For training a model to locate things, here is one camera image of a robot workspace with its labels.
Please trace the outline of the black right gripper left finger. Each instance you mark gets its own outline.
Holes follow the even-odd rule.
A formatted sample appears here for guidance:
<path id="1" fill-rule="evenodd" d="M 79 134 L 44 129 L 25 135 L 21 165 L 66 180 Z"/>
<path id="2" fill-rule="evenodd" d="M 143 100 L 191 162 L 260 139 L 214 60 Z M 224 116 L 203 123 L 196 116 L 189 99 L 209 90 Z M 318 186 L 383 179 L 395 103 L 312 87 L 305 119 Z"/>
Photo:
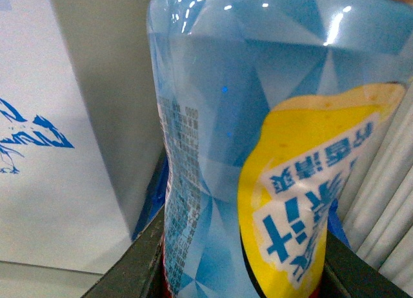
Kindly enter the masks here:
<path id="1" fill-rule="evenodd" d="M 164 205 L 109 271 L 84 297 L 164 297 Z"/>

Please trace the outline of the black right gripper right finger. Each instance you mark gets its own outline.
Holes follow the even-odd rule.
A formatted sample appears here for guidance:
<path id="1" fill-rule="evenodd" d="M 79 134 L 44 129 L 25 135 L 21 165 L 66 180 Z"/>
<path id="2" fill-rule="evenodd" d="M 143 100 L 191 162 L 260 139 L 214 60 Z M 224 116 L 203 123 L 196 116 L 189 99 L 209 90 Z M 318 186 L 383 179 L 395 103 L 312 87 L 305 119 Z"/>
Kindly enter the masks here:
<path id="1" fill-rule="evenodd" d="M 409 294 L 370 267 L 335 235 L 328 232 L 319 296 L 403 298 L 408 297 Z"/>

